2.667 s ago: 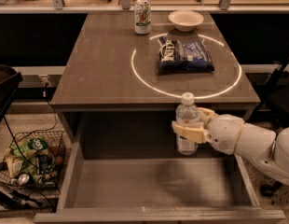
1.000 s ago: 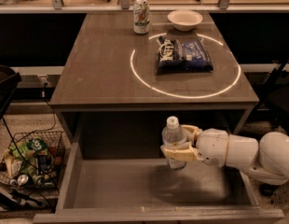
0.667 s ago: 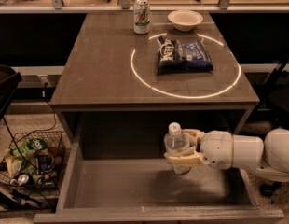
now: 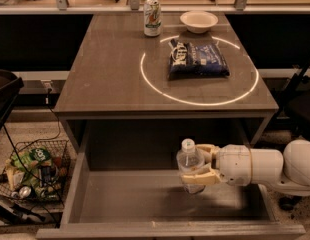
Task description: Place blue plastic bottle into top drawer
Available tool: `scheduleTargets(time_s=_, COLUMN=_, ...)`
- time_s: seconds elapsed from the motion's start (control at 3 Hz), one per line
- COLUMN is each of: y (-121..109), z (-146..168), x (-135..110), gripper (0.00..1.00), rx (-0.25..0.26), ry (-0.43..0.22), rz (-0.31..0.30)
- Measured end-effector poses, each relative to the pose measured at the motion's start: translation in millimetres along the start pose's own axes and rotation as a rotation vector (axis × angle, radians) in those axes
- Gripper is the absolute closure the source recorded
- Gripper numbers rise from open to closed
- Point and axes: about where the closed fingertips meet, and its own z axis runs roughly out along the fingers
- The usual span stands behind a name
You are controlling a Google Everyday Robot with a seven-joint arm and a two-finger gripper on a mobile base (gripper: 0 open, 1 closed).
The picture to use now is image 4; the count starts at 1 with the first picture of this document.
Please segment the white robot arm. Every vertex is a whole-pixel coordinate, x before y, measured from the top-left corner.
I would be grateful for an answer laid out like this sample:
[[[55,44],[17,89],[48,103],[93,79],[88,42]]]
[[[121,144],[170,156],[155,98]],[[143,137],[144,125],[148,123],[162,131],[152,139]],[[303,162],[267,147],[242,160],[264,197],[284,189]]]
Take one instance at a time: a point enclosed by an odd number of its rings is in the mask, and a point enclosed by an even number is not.
[[[181,173],[184,184],[231,186],[261,184],[279,193],[310,195],[310,141],[291,141],[283,152],[229,144],[197,144],[204,157],[199,169]]]

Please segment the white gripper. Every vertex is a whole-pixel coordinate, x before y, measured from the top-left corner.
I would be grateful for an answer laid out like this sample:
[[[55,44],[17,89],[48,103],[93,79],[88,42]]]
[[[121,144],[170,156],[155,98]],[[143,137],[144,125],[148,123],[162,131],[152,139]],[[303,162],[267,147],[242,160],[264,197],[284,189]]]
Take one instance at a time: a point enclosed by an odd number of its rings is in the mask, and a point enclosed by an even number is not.
[[[215,170],[209,169],[200,174],[181,174],[185,184],[211,186],[219,184],[221,180],[231,186],[247,186],[252,179],[251,152],[244,145],[227,145],[219,148],[213,144],[197,144],[196,147],[203,154],[205,162],[217,159]]]

